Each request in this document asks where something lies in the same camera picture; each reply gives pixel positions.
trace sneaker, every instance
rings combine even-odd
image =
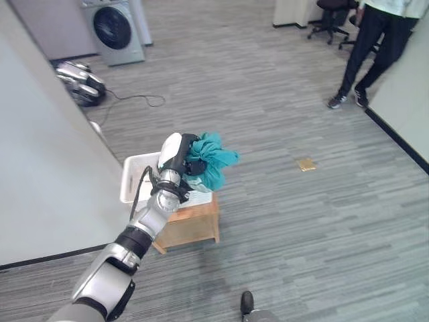
[[[355,100],[357,106],[368,108],[368,98],[365,89],[357,89],[355,87]]]
[[[327,104],[330,109],[338,109],[342,103],[347,100],[347,96],[341,96],[339,94],[331,98]]]

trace white wall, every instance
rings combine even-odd
[[[59,59],[97,52],[81,0],[10,0],[43,53]]]
[[[297,23],[305,27],[309,21],[321,19],[323,10],[316,2],[316,0],[276,0],[273,24]]]
[[[371,109],[429,162],[429,14],[392,66]]]
[[[121,167],[0,1],[0,265],[105,244]]]

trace black shoe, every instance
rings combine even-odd
[[[357,106],[368,108],[368,98],[365,89],[357,89],[355,87],[355,100]]]
[[[330,109],[338,109],[342,103],[344,103],[347,100],[347,96],[342,96],[342,95],[335,95],[333,98],[330,99],[330,101],[328,102],[328,104],[326,104],[326,106],[328,106]]]
[[[253,304],[253,295],[248,290],[243,292],[243,294],[241,295],[240,309],[241,309],[241,315],[250,314],[250,312],[252,312],[255,309],[255,306]]]

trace wooden crate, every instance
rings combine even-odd
[[[153,242],[165,254],[168,247],[214,238],[219,243],[219,205],[213,193],[212,202],[179,209]]]

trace power cord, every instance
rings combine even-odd
[[[139,181],[139,184],[138,184],[138,186],[137,186],[137,191],[135,192],[134,201],[133,201],[133,206],[131,207],[131,212],[130,212],[130,214],[129,214],[129,220],[130,220],[130,221],[131,221],[131,220],[133,219],[133,217],[134,217],[135,208],[136,208],[136,206],[137,206],[137,203],[139,202],[140,187],[141,187],[141,184],[143,183],[143,179],[144,179],[144,177],[146,176],[146,174],[147,174],[147,173],[149,173],[149,179],[150,179],[150,182],[152,183],[152,186],[154,187],[154,186],[156,186],[156,185],[157,185],[157,182],[156,182],[156,179],[155,179],[155,177],[154,177],[154,172],[153,172],[153,170],[152,170],[152,167],[151,167],[151,166],[147,166],[147,167],[145,168],[145,170],[143,170],[143,173],[141,174],[140,181]]]
[[[126,100],[128,100],[128,99],[134,99],[134,98],[137,98],[137,97],[143,97],[143,98],[146,100],[146,103],[147,103],[150,107],[161,107],[161,106],[163,106],[163,105],[166,103],[166,99],[165,99],[165,97],[164,97],[164,96],[161,96],[161,95],[132,95],[132,96],[126,96],[126,97],[119,97],[119,96],[117,96],[117,95],[115,94],[115,92],[113,92],[113,91],[111,91],[111,90],[109,90],[109,89],[106,89],[106,92],[109,92],[110,94],[112,94],[112,95],[117,99],[117,101],[112,102],[112,103],[110,104],[110,106],[107,108],[107,112],[106,112],[106,114],[105,114],[105,116],[104,116],[103,120],[100,122],[100,126],[103,126],[103,125],[106,123],[107,119],[109,118],[109,114],[110,114],[110,112],[111,112],[112,108],[113,108],[116,104],[118,104],[120,101],[126,101]],[[149,99],[149,98],[161,99],[161,101],[162,101],[162,102],[161,102],[160,104],[151,104],[151,103],[150,103],[150,99]]]

